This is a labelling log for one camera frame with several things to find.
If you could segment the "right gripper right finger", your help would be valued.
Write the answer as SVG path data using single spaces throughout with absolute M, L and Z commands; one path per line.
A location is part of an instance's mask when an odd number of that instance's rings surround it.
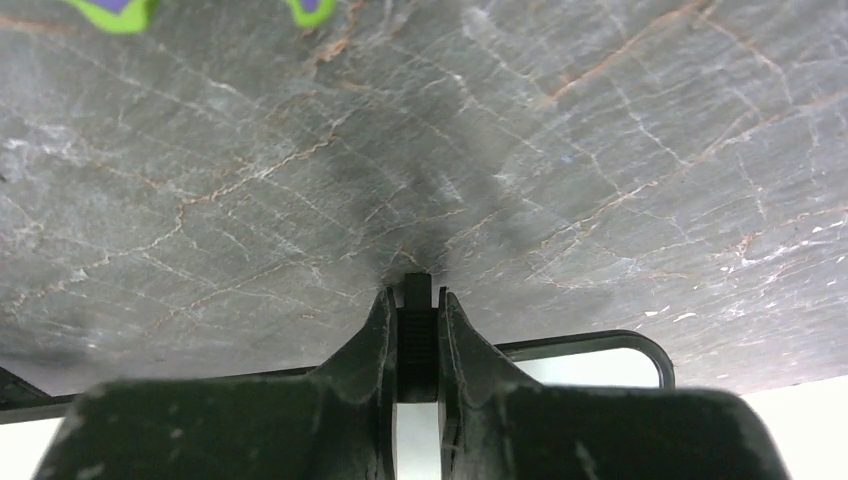
M 446 479 L 784 479 L 760 417 L 709 389 L 548 386 L 439 295 Z

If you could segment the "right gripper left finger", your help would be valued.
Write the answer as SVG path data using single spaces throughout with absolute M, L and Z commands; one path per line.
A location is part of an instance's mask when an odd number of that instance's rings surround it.
M 75 400 L 40 479 L 391 479 L 397 311 L 292 377 L 115 381 Z

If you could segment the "green owl number block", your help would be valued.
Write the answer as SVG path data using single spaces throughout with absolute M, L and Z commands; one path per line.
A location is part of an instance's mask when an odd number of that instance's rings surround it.
M 91 24 L 111 34 L 135 34 L 147 29 L 159 4 L 155 0 L 66 0 Z M 285 0 L 295 25 L 312 29 L 336 10 L 334 0 Z

